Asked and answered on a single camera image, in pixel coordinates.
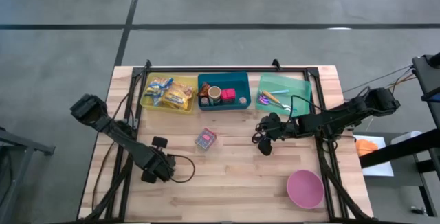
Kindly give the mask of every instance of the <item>green tray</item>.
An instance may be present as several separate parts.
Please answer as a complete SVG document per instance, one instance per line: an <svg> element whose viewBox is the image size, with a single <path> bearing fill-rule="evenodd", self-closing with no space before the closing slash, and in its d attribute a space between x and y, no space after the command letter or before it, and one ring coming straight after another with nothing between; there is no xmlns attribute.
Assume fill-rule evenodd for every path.
<svg viewBox="0 0 440 224"><path fill-rule="evenodd" d="M295 94L301 96L304 99L310 101L311 85L310 82L305 80L297 80L290 77L279 76L277 74L264 73L261 74L260 85L258 86L258 93L255 99L255 106L257 109L275 112L280 115L288 116L289 111L286 111L279 107L277 104L264 105L259 102L260 91L266 90L268 92L280 91L289 89L289 93L274 94L274 97L280 100L282 104L290 106L290 96ZM296 111L292 113L292 117L305 115L310 113L309 103L301 100L300 98L294 98L294 108Z"/></svg>

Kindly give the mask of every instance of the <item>chip bag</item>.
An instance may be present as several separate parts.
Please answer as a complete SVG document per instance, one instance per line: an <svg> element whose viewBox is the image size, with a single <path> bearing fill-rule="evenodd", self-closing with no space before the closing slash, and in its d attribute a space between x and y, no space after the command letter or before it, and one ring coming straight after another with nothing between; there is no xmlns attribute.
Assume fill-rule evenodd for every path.
<svg viewBox="0 0 440 224"><path fill-rule="evenodd" d="M173 83L172 78L154 77L150 85L145 90L145 96L151 96L153 104L158 106L162 100L165 90L167 90Z"/></svg>
<svg viewBox="0 0 440 224"><path fill-rule="evenodd" d="M192 86L173 82L168 90L165 91L162 102L176 109L188 109L189 99L193 96L194 89Z"/></svg>

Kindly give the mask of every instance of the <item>can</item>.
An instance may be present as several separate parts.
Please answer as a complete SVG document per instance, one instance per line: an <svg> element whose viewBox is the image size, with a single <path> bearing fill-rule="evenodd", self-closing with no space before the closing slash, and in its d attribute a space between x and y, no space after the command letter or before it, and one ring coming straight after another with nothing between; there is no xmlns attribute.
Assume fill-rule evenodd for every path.
<svg viewBox="0 0 440 224"><path fill-rule="evenodd" d="M211 105L219 104L221 101L221 89L218 86L212 86L208 90L209 103Z"/></svg>
<svg viewBox="0 0 440 224"><path fill-rule="evenodd" d="M207 97L202 97L200 99L200 105L203 107L207 107L209 105L209 99Z"/></svg>
<svg viewBox="0 0 440 224"><path fill-rule="evenodd" d="M248 100L245 97L240 97L239 102L240 102L240 104L247 104Z"/></svg>

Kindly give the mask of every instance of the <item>blue tray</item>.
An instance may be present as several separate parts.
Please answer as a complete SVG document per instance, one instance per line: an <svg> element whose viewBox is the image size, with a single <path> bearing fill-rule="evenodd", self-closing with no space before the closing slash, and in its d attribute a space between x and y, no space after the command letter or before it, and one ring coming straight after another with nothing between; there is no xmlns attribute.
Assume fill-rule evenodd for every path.
<svg viewBox="0 0 440 224"><path fill-rule="evenodd" d="M251 102L248 73L234 72L223 74L199 74L199 89L204 82L211 86L218 86L220 89L235 89L235 102L231 104L219 104L215 106L203 107L200 105L200 97L198 97L199 107L202 111L222 111L222 110L237 110L246 109ZM246 104L240 104L239 98L245 97Z"/></svg>

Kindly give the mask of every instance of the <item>cable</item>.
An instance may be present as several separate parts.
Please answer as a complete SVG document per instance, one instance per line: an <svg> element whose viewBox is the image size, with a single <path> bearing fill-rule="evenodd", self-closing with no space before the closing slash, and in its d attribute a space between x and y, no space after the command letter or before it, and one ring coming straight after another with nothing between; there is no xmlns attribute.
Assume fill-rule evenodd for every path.
<svg viewBox="0 0 440 224"><path fill-rule="evenodd" d="M96 178L95 186L93 187L93 194L91 196L91 211L94 210L95 195L96 195L96 190L98 188L99 179L101 178L101 174L102 174L102 171L104 170L105 162L107 161L107 157L109 156L111 148L113 147L114 144L115 144L115 142L111 143L110 148L107 150L107 152L105 153L104 159L102 160L101 168L99 169L98 177Z"/></svg>
<svg viewBox="0 0 440 224"><path fill-rule="evenodd" d="M177 180L173 179L172 177L170 177L170 179L172 181L174 181L175 183L186 183L186 182L190 181L194 177L194 174L195 174L195 164L194 164L194 162L190 158L188 158L187 156L183 156L183 155L172 155L172 156L174 156L174 157L181 157L181 158L187 159L189 162L191 162L193 170L192 170L192 174L189 177L189 179L186 179L186 180L183 180L183 181L177 181Z"/></svg>
<svg viewBox="0 0 440 224"><path fill-rule="evenodd" d="M370 92L370 90L371 90L371 88L370 88L370 86L366 86L365 88L363 88L363 90L361 90L357 95L356 95L356 97L359 97L364 91L366 90L366 93L365 93L365 95L364 95L364 99L366 98L366 95Z"/></svg>
<svg viewBox="0 0 440 224"><path fill-rule="evenodd" d="M338 112L338 111L345 111L345 109L339 109L339 110L328 110L328 109L324 109L322 107L317 106L316 104L304 99L301 96L297 96L295 94L292 94L290 96L290 115L289 115L289 119L292 118L292 112L294 110L294 97L300 98L301 100L304 100L305 102L309 103L311 106L320 109L321 111L328 111L328 112Z"/></svg>
<svg viewBox="0 0 440 224"><path fill-rule="evenodd" d="M354 137L353 135L339 135L340 137L351 137L355 140L355 143L358 141L358 139L356 137Z"/></svg>
<svg viewBox="0 0 440 224"><path fill-rule="evenodd" d="M370 120L370 122L368 123L368 126L367 126L366 129L365 129L365 132L367 132L367 131L369 130L370 125L371 125L371 123L373 122L373 120L374 120L374 117L371 117L371 120Z"/></svg>
<svg viewBox="0 0 440 224"><path fill-rule="evenodd" d="M136 86L138 85L138 82L139 82L140 79L141 79L140 77L138 78L138 76L140 76L141 74L145 73L146 69L147 69L147 64L145 64L144 69L143 69L141 72L137 73L137 74L134 76L134 78L137 78L137 79L136 79L136 82L135 82L135 85L134 85L133 88L136 88ZM127 94L123 97L123 99L122 99L121 102L119 103L118 107L116 108L116 111L115 111L115 113L113 114L113 117L111 118L112 120L115 120L116 115L118 114L118 112L119 112L119 110L120 110L120 108L121 108L121 106L122 106L122 103L128 98L128 96L129 96L129 93L127 93ZM130 115L131 115L131 128L133 128L133 127L135 126L135 121L134 121L135 118L134 118L134 114L133 114L133 110L131 109L131 106L129 106L129 111L130 111ZM100 167L100 169L99 169L98 177L96 178L95 186L93 187L93 194L92 194L92 197L91 197L91 211L94 210L96 190L97 190L97 188L98 188L98 183L99 183L99 180L100 180L100 178L101 178L102 171L104 170L105 162L107 161L107 157L109 156L110 151L111 151L111 148L113 147L114 144L115 144L115 142L113 142L113 143L110 145L109 149L108 149L107 152L105 153L104 159L102 160L102 164L101 164L101 167Z"/></svg>
<svg viewBox="0 0 440 224"><path fill-rule="evenodd" d="M399 72L399 71L405 70L405 69L407 69L407 68L409 68L409 67L412 67L412 65L405 66L405 67L403 67L403 68L401 68L401 69L398 69L398 70L395 70L395 71L390 72L390 73L388 73L388 74L385 74L385 75L383 75L383 76L380 76L380 77L378 77L378 78L376 78L376 79L372 79L372 80L370 80L370 81L368 81L368 82L362 83L362 84L360 84L360 85L358 85L358 86L356 86L356 87L352 87L352 88L350 88L350 89L344 90L343 93L348 92L348 91L351 91L351 90L353 90L353 89L357 89L358 87L362 87L362 86L364 86L364 85L367 85L368 83L372 83L372 82L374 82L374 81L376 81L376 80L379 80L379 79L382 79L382 78L384 78L384 77L390 76L390 75L395 74L395 73L397 73L397 72Z"/></svg>
<svg viewBox="0 0 440 224"><path fill-rule="evenodd" d="M123 137L123 136L121 135L121 133L119 133L119 132L115 132L114 134L115 134L115 135L118 135L118 136L120 136L120 137ZM131 137L129 137L127 134L125 134L125 133L122 133L122 134L125 135L125 137L123 137L123 138L125 138L125 139L129 139L129 140L131 140L132 142L138 142L138 141L136 141L136 140L134 140L134 139L131 139ZM187 159L187 160L192 164L192 168L193 168L193 170L192 170L192 174L191 174L191 176L189 177L189 179L186 179L186 180L183 180L183 181L177 181L177 180L175 180L175 179L173 179L173 178L171 177L170 172L172 172L174 169L169 165L169 163L168 163L168 162L162 157L162 155L159 154L155 149L151 149L151 150L152 150L152 151L153 151L153 152L159 157L159 159L162 160L162 162L163 162L163 163L165 164L165 166L168 168L168 170L167 170L168 175L169 175L170 179L171 179L172 181L174 181L175 183L186 183L186 182L190 181L190 180L194 177L194 174L195 174L195 164L194 164L194 162L193 162L190 158L188 158L187 156L168 154L168 155L171 155L171 156L174 156L174 157L181 157L181 158Z"/></svg>
<svg viewBox="0 0 440 224"><path fill-rule="evenodd" d="M400 80L398 83L396 83L396 84L393 84L393 83L391 83L391 84L389 84L389 86L388 86L388 89L390 89L391 87L395 87L395 86L397 86L397 85L400 85L401 83L403 83L403 82L407 82L407 81L409 81L409 80L414 80L415 78L417 78L417 77L411 77L411 76L413 76L413 74L410 74L410 75L408 75L408 76L406 76L404 79L402 79L402 80Z"/></svg>
<svg viewBox="0 0 440 224"><path fill-rule="evenodd" d="M336 149L338 148L338 142L336 140L333 140L332 143L330 143L328 140L325 140L325 143L327 143L327 146L329 147L329 150L325 150L324 146L322 146L322 149L324 152L326 153L330 153L330 144L336 144L334 148L332 148L332 151L336 151Z"/></svg>
<svg viewBox="0 0 440 224"><path fill-rule="evenodd" d="M394 95L394 89L395 89L395 87L396 87L397 82L400 80L400 78L404 77L404 75L405 75L406 73L408 73L410 70L411 70L411 68L409 68L408 70L406 70L405 73L403 73L403 74L402 74L402 75L396 80L396 82L395 82L394 85L393 85L393 90L391 91L391 94L392 94L392 95Z"/></svg>

